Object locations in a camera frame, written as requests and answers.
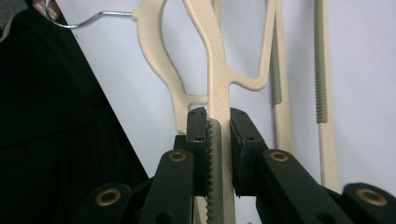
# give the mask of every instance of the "gold grommet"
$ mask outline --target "gold grommet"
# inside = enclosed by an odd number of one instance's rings
[[[289,157],[282,152],[273,152],[270,156],[274,161],[287,161],[289,159]]]
[[[375,206],[385,206],[388,204],[388,201],[384,196],[371,189],[358,189],[356,190],[356,194],[358,194],[358,196],[365,202]]]
[[[113,193],[114,197],[112,199],[109,200],[104,200],[103,196],[105,196],[108,193]],[[116,203],[121,197],[121,192],[119,189],[106,189],[102,192],[100,192],[100,194],[98,194],[98,196],[96,196],[96,203],[99,206],[105,207],[105,206],[109,206],[113,203]]]
[[[187,156],[182,152],[173,152],[169,155],[169,158],[171,161],[184,161],[186,160]]]

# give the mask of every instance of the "black cloth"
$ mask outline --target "black cloth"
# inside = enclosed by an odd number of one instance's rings
[[[98,186],[147,179],[73,34],[18,14],[0,43],[0,223],[68,223]]]

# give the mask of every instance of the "metal hook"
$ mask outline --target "metal hook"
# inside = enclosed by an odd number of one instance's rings
[[[63,25],[58,23],[57,21],[55,21],[51,15],[50,15],[50,2],[51,0],[47,0],[46,1],[46,14],[47,14],[47,18],[52,21],[52,23],[54,23],[57,26],[66,28],[66,29],[75,29],[75,28],[79,28],[85,25],[88,25],[89,23],[96,21],[97,19],[99,19],[102,16],[119,16],[119,17],[132,17],[132,12],[120,12],[120,11],[101,11],[96,13],[95,15],[93,15],[92,17],[90,17],[89,19],[87,19],[84,22],[78,23],[78,24],[74,24],[74,25]]]

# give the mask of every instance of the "hanger hook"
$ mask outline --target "hanger hook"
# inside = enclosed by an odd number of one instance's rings
[[[52,21],[52,23],[54,23],[57,26],[66,28],[66,29],[75,29],[75,28],[79,28],[85,25],[88,25],[89,23],[96,21],[97,19],[99,19],[102,16],[119,16],[119,17],[132,17],[132,12],[121,12],[121,11],[101,11],[96,13],[95,15],[93,15],[92,17],[90,17],[89,19],[87,19],[84,22],[81,23],[77,23],[77,24],[73,24],[73,25],[64,25],[64,24],[60,24],[59,22],[55,21],[51,15],[50,15],[50,2],[51,0],[47,0],[46,1],[46,14],[47,14],[47,18]]]

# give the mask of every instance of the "white tabletop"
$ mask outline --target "white tabletop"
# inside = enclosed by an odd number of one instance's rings
[[[58,0],[67,21],[100,10],[133,11],[140,1]],[[264,1],[222,0],[227,61],[257,74]],[[365,182],[396,195],[396,1],[329,1],[332,98],[340,182]],[[314,1],[284,0],[284,28],[296,157],[317,180],[318,125],[314,83]],[[176,133],[171,99],[151,71],[129,18],[102,18],[73,31],[107,99],[149,176]],[[187,92],[206,94],[204,45],[182,1],[167,1],[163,39]],[[246,111],[275,148],[270,86],[251,92],[231,86],[231,105]],[[260,223],[254,200],[237,200],[236,223]]]

